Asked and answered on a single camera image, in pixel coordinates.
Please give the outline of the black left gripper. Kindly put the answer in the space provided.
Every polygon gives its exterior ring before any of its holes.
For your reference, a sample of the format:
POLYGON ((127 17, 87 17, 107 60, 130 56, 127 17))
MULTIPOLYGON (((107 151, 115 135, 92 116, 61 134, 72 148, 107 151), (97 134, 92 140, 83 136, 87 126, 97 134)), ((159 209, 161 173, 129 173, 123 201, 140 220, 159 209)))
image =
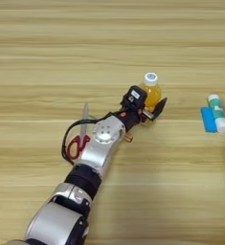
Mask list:
POLYGON ((139 123, 144 123, 146 120, 154 121, 158 118, 163 112, 167 100, 167 98, 160 100, 153 111, 149 111, 144 108, 122 108, 116 114, 116 117, 123 123, 125 131, 128 132, 139 123))

